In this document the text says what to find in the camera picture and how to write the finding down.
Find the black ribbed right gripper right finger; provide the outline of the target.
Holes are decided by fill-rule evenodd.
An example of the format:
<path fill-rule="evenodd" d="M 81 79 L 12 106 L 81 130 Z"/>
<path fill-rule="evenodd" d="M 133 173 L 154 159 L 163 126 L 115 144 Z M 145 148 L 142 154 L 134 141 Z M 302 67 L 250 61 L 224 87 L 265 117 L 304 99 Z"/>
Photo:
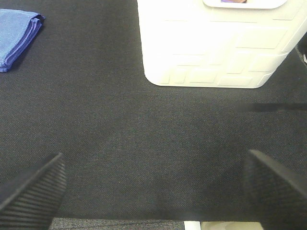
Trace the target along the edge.
<path fill-rule="evenodd" d="M 244 192 L 265 230 L 307 228 L 307 179 L 265 153 L 249 150 L 244 161 Z"/>

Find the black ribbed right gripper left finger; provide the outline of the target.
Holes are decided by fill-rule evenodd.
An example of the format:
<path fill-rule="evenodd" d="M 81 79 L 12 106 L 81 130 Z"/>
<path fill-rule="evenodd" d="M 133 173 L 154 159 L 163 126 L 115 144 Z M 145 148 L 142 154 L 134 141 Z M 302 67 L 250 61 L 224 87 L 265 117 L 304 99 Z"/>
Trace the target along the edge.
<path fill-rule="evenodd" d="M 62 153 L 51 154 L 0 187 L 2 230 L 48 230 L 67 188 Z"/>

